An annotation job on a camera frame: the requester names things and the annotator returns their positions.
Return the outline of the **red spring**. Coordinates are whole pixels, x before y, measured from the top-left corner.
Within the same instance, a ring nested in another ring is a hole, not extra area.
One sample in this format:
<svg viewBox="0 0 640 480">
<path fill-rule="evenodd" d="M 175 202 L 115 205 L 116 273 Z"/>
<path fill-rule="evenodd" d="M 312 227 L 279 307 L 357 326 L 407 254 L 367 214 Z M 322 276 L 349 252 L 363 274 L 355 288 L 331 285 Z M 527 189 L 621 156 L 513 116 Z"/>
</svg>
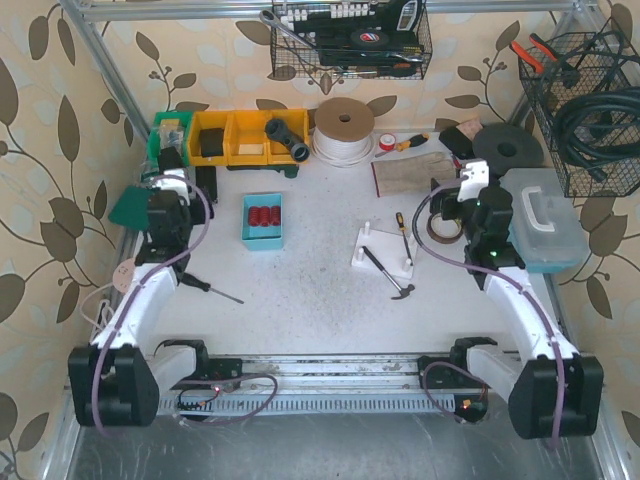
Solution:
<svg viewBox="0 0 640 480">
<path fill-rule="evenodd" d="M 279 205 L 274 205 L 270 208 L 269 222 L 273 227 L 281 225 L 281 207 Z"/>
<path fill-rule="evenodd" d="M 261 225 L 260 207 L 251 206 L 248 209 L 247 223 L 250 227 L 259 227 Z"/>
<path fill-rule="evenodd" d="M 268 206 L 261 206 L 259 208 L 259 210 L 258 210 L 258 213 L 259 213 L 258 220 L 259 220 L 259 226 L 260 227 L 269 227 L 270 226 L 269 212 L 270 212 L 270 208 Z"/>
</svg>

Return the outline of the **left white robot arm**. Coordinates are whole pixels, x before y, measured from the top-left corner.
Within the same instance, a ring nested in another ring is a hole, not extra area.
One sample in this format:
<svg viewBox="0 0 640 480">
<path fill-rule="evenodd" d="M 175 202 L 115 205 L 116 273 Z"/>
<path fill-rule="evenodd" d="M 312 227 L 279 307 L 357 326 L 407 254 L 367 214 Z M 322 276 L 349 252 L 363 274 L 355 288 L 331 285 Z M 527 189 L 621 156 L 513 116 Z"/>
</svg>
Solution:
<svg viewBox="0 0 640 480">
<path fill-rule="evenodd" d="M 85 347 L 68 358 L 75 417 L 100 432 L 109 427 L 146 427 L 156 418 L 160 397 L 202 369 L 203 342 L 172 340 L 146 359 L 144 351 L 162 310 L 182 282 L 192 251 L 203 241 L 191 236 L 192 195 L 207 226 L 212 210 L 204 192 L 184 175 L 169 171 L 152 181 L 149 226 L 134 259 L 133 276 L 114 316 Z"/>
</svg>

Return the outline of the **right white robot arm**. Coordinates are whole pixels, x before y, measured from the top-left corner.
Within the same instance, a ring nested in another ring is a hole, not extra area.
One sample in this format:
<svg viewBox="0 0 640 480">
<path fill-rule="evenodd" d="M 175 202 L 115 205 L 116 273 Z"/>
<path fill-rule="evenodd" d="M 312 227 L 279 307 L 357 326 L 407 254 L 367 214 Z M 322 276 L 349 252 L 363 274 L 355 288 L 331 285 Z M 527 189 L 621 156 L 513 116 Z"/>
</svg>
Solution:
<svg viewBox="0 0 640 480">
<path fill-rule="evenodd" d="M 604 371 L 563 335 L 536 295 L 524 261 L 509 240 L 512 195 L 490 180 L 484 160 L 468 163 L 458 176 L 434 182 L 418 206 L 457 220 L 466 239 L 464 258 L 454 261 L 500 309 L 519 357 L 502 352 L 490 338 L 457 340 L 448 367 L 493 389 L 508 406 L 523 439 L 588 437 L 595 433 Z"/>
</svg>

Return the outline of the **black handled claw hammer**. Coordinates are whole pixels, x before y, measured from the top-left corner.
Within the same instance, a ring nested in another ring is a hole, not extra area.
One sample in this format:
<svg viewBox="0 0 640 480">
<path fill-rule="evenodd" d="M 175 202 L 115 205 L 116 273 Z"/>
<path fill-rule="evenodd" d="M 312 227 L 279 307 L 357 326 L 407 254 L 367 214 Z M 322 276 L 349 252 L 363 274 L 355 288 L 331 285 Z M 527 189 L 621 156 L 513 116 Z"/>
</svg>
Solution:
<svg viewBox="0 0 640 480">
<path fill-rule="evenodd" d="M 392 297 L 392 300 L 403 300 L 409 297 L 415 290 L 415 286 L 413 284 L 408 284 L 406 287 L 402 287 L 366 246 L 362 246 L 360 250 L 397 290 L 398 295 Z"/>
</svg>

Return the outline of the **small black yellow screwdriver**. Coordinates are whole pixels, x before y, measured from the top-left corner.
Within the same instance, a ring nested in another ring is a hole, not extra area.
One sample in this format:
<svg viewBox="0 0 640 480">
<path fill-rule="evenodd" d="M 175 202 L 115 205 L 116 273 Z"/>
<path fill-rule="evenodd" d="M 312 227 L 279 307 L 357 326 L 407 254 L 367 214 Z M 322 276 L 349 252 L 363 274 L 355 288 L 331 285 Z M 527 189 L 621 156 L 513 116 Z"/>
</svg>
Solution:
<svg viewBox="0 0 640 480">
<path fill-rule="evenodd" d="M 396 222 L 398 225 L 399 230 L 401 231 L 402 234 L 402 238 L 403 238 L 403 242 L 404 242 L 404 247 L 405 247 L 405 252 L 407 255 L 407 259 L 409 261 L 409 264 L 412 265 L 413 264 L 413 256 L 411 253 L 411 249 L 409 246 L 409 238 L 407 235 L 407 228 L 404 222 L 404 216 L 401 212 L 397 212 L 395 214 L 395 218 L 396 218 Z"/>
</svg>

